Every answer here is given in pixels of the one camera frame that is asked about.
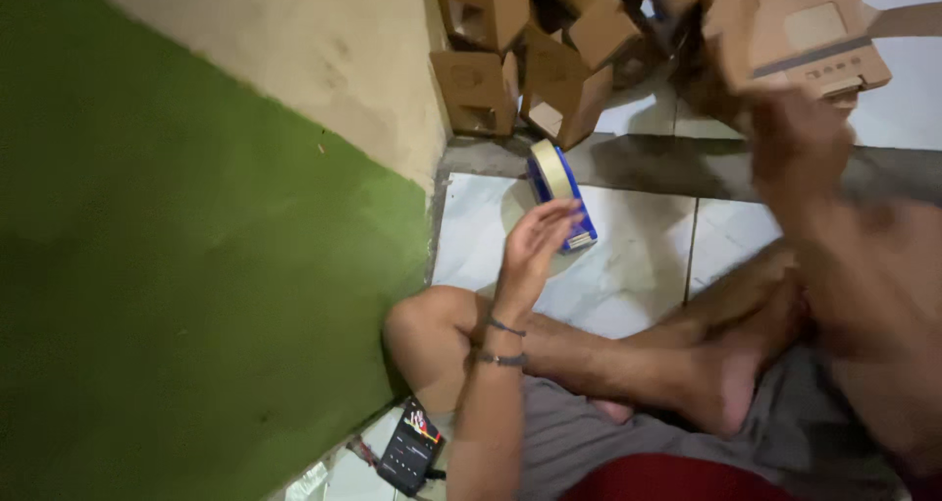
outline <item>beige wall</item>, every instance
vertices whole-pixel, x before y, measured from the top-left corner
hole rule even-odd
[[[431,189],[446,140],[435,0],[113,0]]]

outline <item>bracelet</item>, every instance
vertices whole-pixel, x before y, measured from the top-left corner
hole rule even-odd
[[[496,363],[505,367],[520,367],[526,365],[526,354],[519,356],[495,356],[489,352],[477,354],[477,360],[485,363]]]
[[[507,327],[507,326],[504,326],[504,323],[501,323],[499,320],[495,319],[494,316],[491,316],[491,317],[488,318],[487,324],[489,324],[489,325],[491,325],[491,326],[493,326],[493,327],[495,327],[495,328],[502,329],[502,330],[504,330],[504,331],[509,331],[509,332],[511,332],[511,333],[515,333],[515,334],[519,335],[520,337],[526,337],[526,332],[525,332],[525,331],[515,330],[515,329],[513,329],[513,328],[509,328],[509,327]]]

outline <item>person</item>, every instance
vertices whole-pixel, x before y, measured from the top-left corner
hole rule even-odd
[[[648,330],[611,340],[532,311],[571,201],[512,230],[493,302],[434,286],[394,307],[397,368],[437,426],[458,411],[449,499],[888,498],[881,450],[914,497],[939,492],[942,216],[842,200],[851,135],[826,104],[773,92],[753,115],[783,240]],[[807,312],[813,347],[794,345]]]

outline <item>gray shorts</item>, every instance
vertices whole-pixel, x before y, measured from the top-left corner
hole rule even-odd
[[[762,376],[742,431],[729,441],[644,413],[616,425],[583,396],[548,379],[526,376],[523,387],[522,500],[556,499],[609,460],[638,453],[730,464],[809,500],[889,500],[899,492],[899,480],[879,448],[813,351],[802,346],[787,351]]]

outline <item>painted wall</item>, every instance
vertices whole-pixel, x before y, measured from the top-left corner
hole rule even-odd
[[[446,114],[435,0],[114,0],[431,190]]]
[[[392,398],[416,182],[105,0],[0,0],[0,86],[0,499],[258,499]]]

